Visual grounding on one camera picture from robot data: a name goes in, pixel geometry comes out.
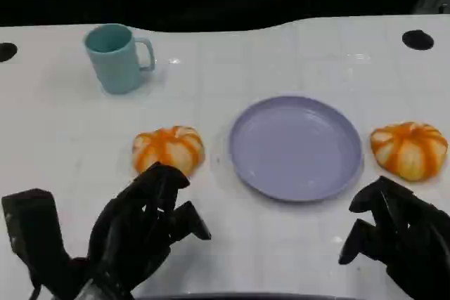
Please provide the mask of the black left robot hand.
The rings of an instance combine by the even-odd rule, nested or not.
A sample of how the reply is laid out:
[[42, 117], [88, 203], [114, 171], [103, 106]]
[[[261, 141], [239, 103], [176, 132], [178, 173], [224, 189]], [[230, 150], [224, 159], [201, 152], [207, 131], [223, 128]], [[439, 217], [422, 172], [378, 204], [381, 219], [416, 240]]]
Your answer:
[[87, 261], [94, 284], [110, 299], [132, 299], [131, 291], [166, 260], [175, 242], [211, 233], [193, 203], [176, 205], [188, 178], [159, 162], [111, 199], [89, 238]]

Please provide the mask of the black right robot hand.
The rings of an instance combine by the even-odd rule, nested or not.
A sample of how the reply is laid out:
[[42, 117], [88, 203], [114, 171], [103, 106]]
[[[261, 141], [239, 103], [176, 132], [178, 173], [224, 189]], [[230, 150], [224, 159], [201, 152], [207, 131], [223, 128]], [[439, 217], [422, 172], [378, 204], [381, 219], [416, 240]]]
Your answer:
[[380, 176], [353, 198], [352, 213], [371, 212], [375, 223], [357, 219], [339, 264], [358, 254], [383, 263], [391, 279], [412, 299], [449, 298], [449, 215]]

